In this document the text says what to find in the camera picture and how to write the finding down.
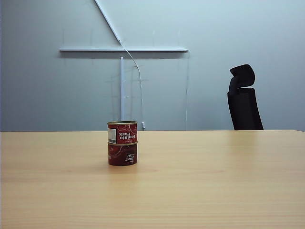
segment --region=stacked cans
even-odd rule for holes
[[[129,166],[137,163],[137,122],[108,122],[108,163]]]

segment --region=chair headrest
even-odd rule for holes
[[[255,74],[250,65],[244,64],[230,69],[230,72],[237,80],[237,88],[248,87],[254,84]]]

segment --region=chair backrest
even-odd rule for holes
[[[234,76],[231,79],[228,104],[234,130],[263,130],[258,112],[254,88],[255,74],[250,65],[244,64],[230,70]]]

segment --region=white barcode sticker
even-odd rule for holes
[[[116,129],[108,128],[108,142],[116,144]]]

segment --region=gold can rim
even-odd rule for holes
[[[107,122],[108,125],[128,125],[128,124],[138,124],[137,121],[113,121]]]
[[[126,143],[126,144],[113,144],[113,143],[108,142],[108,145],[110,145],[110,146],[131,146],[131,145],[135,145],[135,144],[138,144],[138,142],[132,142],[132,143]]]

